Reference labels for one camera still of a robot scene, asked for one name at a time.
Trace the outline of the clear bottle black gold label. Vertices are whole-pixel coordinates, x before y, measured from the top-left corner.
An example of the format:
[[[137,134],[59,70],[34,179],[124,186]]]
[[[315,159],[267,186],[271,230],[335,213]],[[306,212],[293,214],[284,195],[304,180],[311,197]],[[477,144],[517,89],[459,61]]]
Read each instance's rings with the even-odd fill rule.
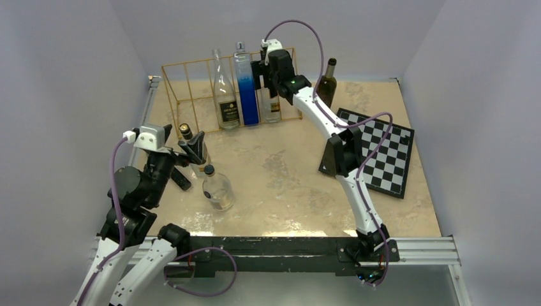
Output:
[[[205,142],[205,132],[199,131],[194,134],[187,123],[179,126],[182,140],[178,146],[186,153],[190,160],[190,166],[197,177],[205,177],[205,167],[211,163],[211,157]]]

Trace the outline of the clear bottle gold white label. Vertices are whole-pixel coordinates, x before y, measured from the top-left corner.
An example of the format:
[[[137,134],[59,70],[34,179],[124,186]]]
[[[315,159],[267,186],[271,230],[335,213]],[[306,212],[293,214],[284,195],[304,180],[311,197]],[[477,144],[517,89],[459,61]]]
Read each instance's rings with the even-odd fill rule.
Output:
[[[209,200],[212,208],[217,211],[227,211],[234,203],[232,185],[227,176],[216,171],[212,164],[204,167],[202,191]]]

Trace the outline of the clear bottle dark label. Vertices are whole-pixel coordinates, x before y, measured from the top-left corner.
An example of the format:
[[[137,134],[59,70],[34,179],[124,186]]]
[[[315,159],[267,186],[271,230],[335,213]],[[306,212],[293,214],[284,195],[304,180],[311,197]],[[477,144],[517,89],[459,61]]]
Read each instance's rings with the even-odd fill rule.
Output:
[[[212,93],[218,124],[221,129],[233,129],[240,126],[240,115],[236,93],[228,78],[219,49],[212,50],[214,62],[214,83]]]

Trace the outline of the dark green wine bottle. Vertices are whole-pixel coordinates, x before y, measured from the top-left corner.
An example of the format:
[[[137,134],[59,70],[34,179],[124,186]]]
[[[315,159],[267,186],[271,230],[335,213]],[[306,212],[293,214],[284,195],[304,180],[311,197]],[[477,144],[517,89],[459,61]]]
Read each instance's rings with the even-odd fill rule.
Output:
[[[327,62],[327,68],[321,77],[317,87],[317,95],[330,108],[337,88],[337,80],[334,76],[337,60],[331,57]]]

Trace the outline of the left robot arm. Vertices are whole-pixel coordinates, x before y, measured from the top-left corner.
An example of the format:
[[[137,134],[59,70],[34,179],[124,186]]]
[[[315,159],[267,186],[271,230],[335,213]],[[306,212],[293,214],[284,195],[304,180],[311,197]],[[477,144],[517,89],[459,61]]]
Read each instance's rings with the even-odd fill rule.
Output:
[[[189,165],[193,158],[165,146],[170,128],[142,126],[128,130],[114,147],[107,194],[112,207],[97,234],[93,263],[72,305],[128,305],[167,263],[188,257],[189,232],[168,224],[160,229],[143,258],[130,271],[126,270],[157,218],[151,210],[158,207],[168,182],[173,181],[183,191],[191,187],[177,167]],[[142,170],[134,166],[115,167],[115,154],[125,143],[146,153]]]

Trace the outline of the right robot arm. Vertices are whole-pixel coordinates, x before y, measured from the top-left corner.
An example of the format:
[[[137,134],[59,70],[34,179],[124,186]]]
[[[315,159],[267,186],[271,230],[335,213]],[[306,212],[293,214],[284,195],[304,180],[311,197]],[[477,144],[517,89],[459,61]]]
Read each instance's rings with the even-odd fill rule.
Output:
[[[251,63],[256,81],[270,92],[289,102],[308,118],[326,140],[321,166],[342,186],[355,220],[357,244],[353,261],[381,260],[385,264],[399,261],[395,241],[376,213],[362,171],[368,161],[363,154],[362,132],[335,115],[316,95],[309,80],[295,72],[289,51],[265,47],[260,59]]]

